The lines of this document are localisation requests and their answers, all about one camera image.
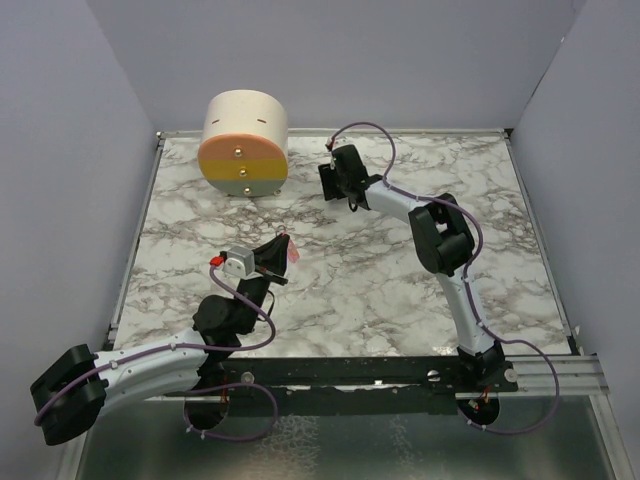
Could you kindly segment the pink keyring tag with ring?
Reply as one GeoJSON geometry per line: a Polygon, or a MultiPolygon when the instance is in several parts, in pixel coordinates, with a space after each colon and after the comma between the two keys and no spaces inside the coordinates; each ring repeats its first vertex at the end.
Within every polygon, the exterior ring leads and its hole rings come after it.
{"type": "MultiPolygon", "coordinates": [[[[289,235],[289,233],[287,232],[286,228],[283,225],[280,225],[278,227],[277,233],[279,235],[289,235]]],[[[297,249],[292,237],[289,237],[289,240],[288,240],[287,258],[288,258],[288,261],[290,263],[293,263],[293,264],[297,263],[299,261],[299,259],[300,259],[299,251],[298,251],[298,249],[297,249]]]]}

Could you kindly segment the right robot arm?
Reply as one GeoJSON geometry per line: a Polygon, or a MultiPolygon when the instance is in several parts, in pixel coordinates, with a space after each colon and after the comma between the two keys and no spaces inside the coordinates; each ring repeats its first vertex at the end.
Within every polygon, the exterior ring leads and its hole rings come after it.
{"type": "Polygon", "coordinates": [[[450,194],[420,197],[381,175],[370,175],[351,144],[328,150],[331,161],[318,167],[324,198],[346,199],[353,211],[375,211],[409,225],[417,257],[436,276],[454,320],[461,383],[472,391],[483,390],[494,381],[505,355],[487,332],[486,315],[473,286],[476,244],[466,212],[450,194]]]}

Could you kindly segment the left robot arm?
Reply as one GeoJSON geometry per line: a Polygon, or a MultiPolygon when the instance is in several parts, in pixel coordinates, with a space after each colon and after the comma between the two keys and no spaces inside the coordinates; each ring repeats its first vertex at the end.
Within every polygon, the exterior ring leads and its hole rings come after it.
{"type": "Polygon", "coordinates": [[[218,284],[223,295],[206,296],[189,327],[131,348],[93,352],[86,344],[67,349],[31,385],[35,426],[49,446],[88,431],[99,417],[129,403],[169,393],[206,395],[221,385],[223,361],[248,351],[241,338],[258,323],[269,328],[254,349],[269,345],[276,328],[263,308],[273,284],[285,285],[290,237],[278,233],[254,249],[234,246],[210,261],[210,274],[238,278],[236,287],[218,284]]]}

